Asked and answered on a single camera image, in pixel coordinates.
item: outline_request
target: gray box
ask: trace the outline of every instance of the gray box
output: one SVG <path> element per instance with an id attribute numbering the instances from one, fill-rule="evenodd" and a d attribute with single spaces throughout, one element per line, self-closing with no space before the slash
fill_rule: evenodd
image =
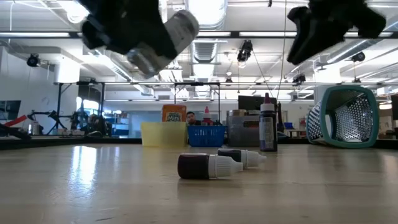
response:
<path id="1" fill-rule="evenodd" d="M 227 120 L 230 147 L 259 147 L 259 117 L 229 116 Z"/>

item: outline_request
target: blue plastic basket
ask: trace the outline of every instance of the blue plastic basket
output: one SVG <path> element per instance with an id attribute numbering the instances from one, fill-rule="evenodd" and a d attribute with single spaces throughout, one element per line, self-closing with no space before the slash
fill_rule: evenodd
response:
<path id="1" fill-rule="evenodd" d="M 226 126 L 188 126 L 189 145 L 192 147 L 221 147 Z"/>

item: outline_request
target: teal laundry basket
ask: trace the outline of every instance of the teal laundry basket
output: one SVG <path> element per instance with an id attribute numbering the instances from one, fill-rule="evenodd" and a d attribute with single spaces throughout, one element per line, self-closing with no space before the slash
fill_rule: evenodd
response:
<path id="1" fill-rule="evenodd" d="M 371 90 L 360 86 L 329 87 L 307 116 L 307 137 L 311 143 L 371 147 L 378 133 L 376 98 Z"/>

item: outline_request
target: man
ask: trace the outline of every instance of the man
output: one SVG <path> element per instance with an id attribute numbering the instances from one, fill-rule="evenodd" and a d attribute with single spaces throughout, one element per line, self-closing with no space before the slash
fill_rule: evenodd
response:
<path id="1" fill-rule="evenodd" d="M 195 117 L 195 113 L 192 111 L 189 111 L 187 113 L 187 121 L 189 125 L 201 125 L 200 121 L 197 121 L 196 117 Z"/>

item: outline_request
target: monitor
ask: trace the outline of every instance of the monitor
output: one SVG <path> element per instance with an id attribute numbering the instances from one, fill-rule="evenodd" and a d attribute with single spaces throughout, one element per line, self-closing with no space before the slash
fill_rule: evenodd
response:
<path id="1" fill-rule="evenodd" d="M 276 98 L 270 98 L 271 103 L 277 108 Z M 238 96 L 238 109 L 239 110 L 260 110 L 260 106 L 264 102 L 263 96 Z"/>

